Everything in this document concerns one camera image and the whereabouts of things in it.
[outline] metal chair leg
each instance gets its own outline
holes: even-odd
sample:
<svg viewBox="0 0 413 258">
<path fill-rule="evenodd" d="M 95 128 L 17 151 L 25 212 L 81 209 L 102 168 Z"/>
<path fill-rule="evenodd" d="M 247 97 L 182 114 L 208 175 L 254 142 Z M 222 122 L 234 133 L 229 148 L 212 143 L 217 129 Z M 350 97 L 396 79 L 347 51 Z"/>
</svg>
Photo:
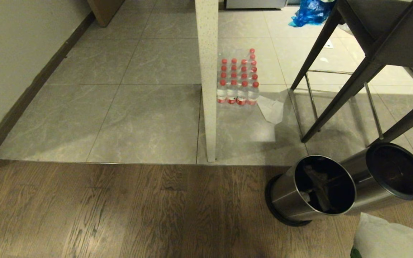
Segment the metal chair leg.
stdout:
<svg viewBox="0 0 413 258">
<path fill-rule="evenodd" d="M 339 93 L 334 97 L 328 107 L 323 111 L 312 127 L 302 138 L 302 142 L 307 142 L 313 135 L 336 114 L 336 112 L 364 86 L 364 82 L 371 80 L 384 67 L 381 64 L 371 63 L 365 58 L 355 72 L 351 75 Z"/>
<path fill-rule="evenodd" d="M 320 35 L 315 41 L 312 50 L 310 51 L 307 58 L 305 59 L 304 64 L 300 68 L 300 71 L 291 86 L 292 90 L 294 90 L 297 87 L 297 85 L 300 83 L 300 80 L 302 80 L 302 78 L 307 73 L 307 70 L 312 66 L 321 49 L 323 49 L 324 44 L 326 44 L 326 41 L 328 41 L 329 37 L 334 32 L 341 19 L 342 16 L 335 5 L 331 11 L 331 14 L 329 15 L 329 18 L 326 20 L 326 23 L 324 24 Z"/>
<path fill-rule="evenodd" d="M 392 140 L 405 133 L 407 130 L 413 127 L 413 110 L 406 114 L 400 121 L 392 126 L 388 131 L 383 134 L 383 139 L 376 139 L 372 144 L 380 142 L 391 142 Z"/>
</svg>

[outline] black trash can base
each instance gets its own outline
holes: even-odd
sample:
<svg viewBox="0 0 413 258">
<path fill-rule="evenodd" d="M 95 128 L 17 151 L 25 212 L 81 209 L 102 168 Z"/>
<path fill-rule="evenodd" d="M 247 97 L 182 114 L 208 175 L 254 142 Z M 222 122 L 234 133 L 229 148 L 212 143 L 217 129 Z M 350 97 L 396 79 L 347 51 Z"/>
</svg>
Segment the black trash can base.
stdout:
<svg viewBox="0 0 413 258">
<path fill-rule="evenodd" d="M 274 185 L 275 181 L 277 181 L 278 178 L 280 178 L 282 174 L 274 176 L 269 182 L 267 183 L 265 187 L 265 202 L 267 204 L 267 207 L 269 208 L 270 212 L 272 215 L 282 222 L 283 224 L 286 224 L 291 227 L 302 227 L 307 225 L 308 223 L 311 222 L 311 220 L 305 220 L 305 221 L 295 221 L 291 219 L 287 219 L 284 216 L 282 216 L 277 209 L 275 209 L 274 205 L 272 204 L 272 198 L 270 197 L 271 192 L 272 192 L 272 186 Z"/>
</svg>

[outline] trash can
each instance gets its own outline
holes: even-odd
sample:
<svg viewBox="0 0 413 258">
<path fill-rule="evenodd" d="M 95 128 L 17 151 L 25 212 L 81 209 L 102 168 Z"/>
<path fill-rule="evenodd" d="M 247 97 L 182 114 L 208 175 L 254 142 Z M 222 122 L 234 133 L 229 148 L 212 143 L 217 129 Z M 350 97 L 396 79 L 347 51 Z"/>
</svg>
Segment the trash can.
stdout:
<svg viewBox="0 0 413 258">
<path fill-rule="evenodd" d="M 357 197 L 349 214 L 413 201 L 413 155 L 392 143 L 379 143 L 341 165 L 353 178 Z"/>
<path fill-rule="evenodd" d="M 320 155 L 301 159 L 286 173 L 272 178 L 265 189 L 270 212 L 290 226 L 346 213 L 355 197 L 355 184 L 347 171 Z"/>
</svg>

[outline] baseboard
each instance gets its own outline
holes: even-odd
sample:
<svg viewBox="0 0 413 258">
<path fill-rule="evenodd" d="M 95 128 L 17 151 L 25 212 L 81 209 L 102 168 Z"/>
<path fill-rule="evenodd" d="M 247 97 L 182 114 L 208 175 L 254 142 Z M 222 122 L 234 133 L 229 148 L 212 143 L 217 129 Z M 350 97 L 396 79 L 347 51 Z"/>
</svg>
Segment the baseboard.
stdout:
<svg viewBox="0 0 413 258">
<path fill-rule="evenodd" d="M 34 78 L 33 83 L 24 91 L 24 93 L 18 98 L 13 107 L 4 116 L 0 123 L 0 146 L 6 139 L 10 130 L 15 126 L 20 116 L 22 116 L 25 109 L 31 103 L 36 94 L 41 90 L 44 83 L 52 75 L 55 69 L 62 62 L 68 52 L 79 41 L 81 36 L 87 30 L 87 28 L 93 23 L 95 16 L 93 13 L 89 13 L 82 23 L 76 28 L 71 36 L 63 43 L 60 49 L 54 54 L 39 74 Z"/>
</svg>

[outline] blue plastic bag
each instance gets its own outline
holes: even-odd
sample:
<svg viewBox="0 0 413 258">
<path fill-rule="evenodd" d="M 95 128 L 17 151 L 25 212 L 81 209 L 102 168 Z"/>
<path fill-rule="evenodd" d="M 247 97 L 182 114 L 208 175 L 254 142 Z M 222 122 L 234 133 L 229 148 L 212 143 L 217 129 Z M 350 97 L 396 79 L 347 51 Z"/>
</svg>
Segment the blue plastic bag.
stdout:
<svg viewBox="0 0 413 258">
<path fill-rule="evenodd" d="M 325 3 L 321 0 L 300 0 L 300 9 L 295 13 L 296 16 L 289 25 L 302 27 L 305 24 L 322 24 L 331 13 L 332 7 L 336 2 Z"/>
</svg>

